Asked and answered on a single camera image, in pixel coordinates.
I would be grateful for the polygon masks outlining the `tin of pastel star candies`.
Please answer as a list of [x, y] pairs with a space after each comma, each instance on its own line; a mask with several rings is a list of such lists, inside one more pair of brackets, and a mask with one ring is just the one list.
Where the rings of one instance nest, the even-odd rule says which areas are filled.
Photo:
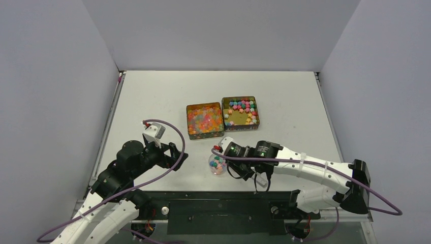
[[254, 96], [222, 98], [225, 131], [253, 131], [260, 125], [257, 101]]

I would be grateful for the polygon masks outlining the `clear round plastic container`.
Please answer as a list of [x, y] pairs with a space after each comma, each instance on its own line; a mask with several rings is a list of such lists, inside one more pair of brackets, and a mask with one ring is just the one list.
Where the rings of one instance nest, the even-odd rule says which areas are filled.
[[227, 172], [226, 160], [214, 154], [209, 157], [208, 165], [214, 175], [222, 175]]

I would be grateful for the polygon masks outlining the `tin of translucent star candies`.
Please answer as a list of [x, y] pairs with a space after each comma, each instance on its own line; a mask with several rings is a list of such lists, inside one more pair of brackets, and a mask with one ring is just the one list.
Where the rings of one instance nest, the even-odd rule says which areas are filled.
[[190, 140], [222, 137], [224, 118], [219, 102], [193, 104], [186, 107]]

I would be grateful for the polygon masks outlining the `clear plastic scoop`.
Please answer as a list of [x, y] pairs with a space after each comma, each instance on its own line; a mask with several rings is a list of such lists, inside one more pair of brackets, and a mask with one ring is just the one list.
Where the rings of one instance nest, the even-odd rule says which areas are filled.
[[257, 186], [260, 186], [263, 188], [268, 186], [268, 181], [264, 177], [262, 177], [260, 174], [254, 175], [254, 182], [256, 183]]

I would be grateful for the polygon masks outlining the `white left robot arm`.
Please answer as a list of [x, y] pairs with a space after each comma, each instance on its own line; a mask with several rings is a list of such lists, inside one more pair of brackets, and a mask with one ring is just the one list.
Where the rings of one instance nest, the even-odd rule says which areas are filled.
[[188, 154], [172, 142], [126, 142], [102, 171], [75, 216], [51, 243], [105, 243], [129, 221], [153, 217], [151, 197], [134, 180], [154, 166], [177, 171]]

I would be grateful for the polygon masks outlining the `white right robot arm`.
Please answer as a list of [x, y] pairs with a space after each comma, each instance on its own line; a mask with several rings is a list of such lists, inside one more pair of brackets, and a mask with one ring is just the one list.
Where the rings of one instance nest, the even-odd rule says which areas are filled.
[[270, 181], [275, 173], [319, 184], [317, 188], [301, 190], [296, 198], [287, 202], [287, 212], [293, 217], [331, 207], [359, 215], [368, 213], [369, 193], [365, 188], [370, 186], [371, 178], [365, 161], [322, 160], [264, 140], [249, 147], [226, 137], [218, 146], [233, 170], [245, 179], [254, 173], [264, 173]]

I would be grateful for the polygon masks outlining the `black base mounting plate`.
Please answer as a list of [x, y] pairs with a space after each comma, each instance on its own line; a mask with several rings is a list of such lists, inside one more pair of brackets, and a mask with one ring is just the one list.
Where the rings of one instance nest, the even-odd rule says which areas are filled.
[[134, 223], [166, 223], [169, 235], [284, 235], [285, 225], [321, 220], [297, 207], [298, 190], [287, 192], [151, 191], [149, 205]]

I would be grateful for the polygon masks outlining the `aluminium rail frame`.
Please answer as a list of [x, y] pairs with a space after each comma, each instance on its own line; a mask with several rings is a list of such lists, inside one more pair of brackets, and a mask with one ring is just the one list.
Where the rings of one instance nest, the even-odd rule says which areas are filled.
[[355, 213], [348, 212], [346, 210], [341, 209], [341, 207], [338, 207], [338, 214], [336, 214], [336, 209], [334, 207], [332, 208], [326, 208], [321, 209], [319, 214], [320, 218], [316, 221], [318, 222], [335, 222], [338, 220], [339, 222], [372, 222], [373, 217], [371, 213], [368, 213], [366, 215], [358, 215]]

